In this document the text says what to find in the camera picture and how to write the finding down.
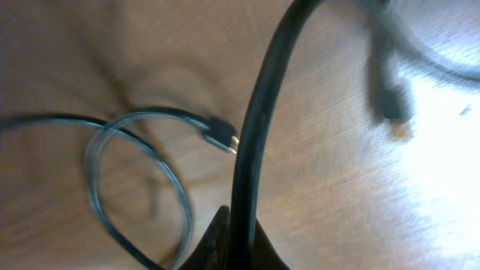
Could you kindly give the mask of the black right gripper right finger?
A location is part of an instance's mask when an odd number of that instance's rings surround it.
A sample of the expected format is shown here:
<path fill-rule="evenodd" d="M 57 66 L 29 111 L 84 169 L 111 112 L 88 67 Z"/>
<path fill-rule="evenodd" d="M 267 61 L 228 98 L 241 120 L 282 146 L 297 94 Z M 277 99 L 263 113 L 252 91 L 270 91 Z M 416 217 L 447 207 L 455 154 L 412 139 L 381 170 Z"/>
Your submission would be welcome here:
<path fill-rule="evenodd" d="M 254 236 L 253 269 L 290 270 L 289 266 L 278 256 L 258 220 L 256 220 Z"/>

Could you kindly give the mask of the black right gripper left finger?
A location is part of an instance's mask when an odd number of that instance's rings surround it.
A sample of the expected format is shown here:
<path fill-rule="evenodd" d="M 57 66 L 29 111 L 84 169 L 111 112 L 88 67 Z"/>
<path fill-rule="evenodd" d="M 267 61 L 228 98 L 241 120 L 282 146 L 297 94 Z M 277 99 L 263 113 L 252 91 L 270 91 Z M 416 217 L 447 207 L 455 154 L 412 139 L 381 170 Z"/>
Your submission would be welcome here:
<path fill-rule="evenodd" d="M 199 244 L 178 270 L 223 270 L 230 228 L 230 208 L 222 205 Z"/>

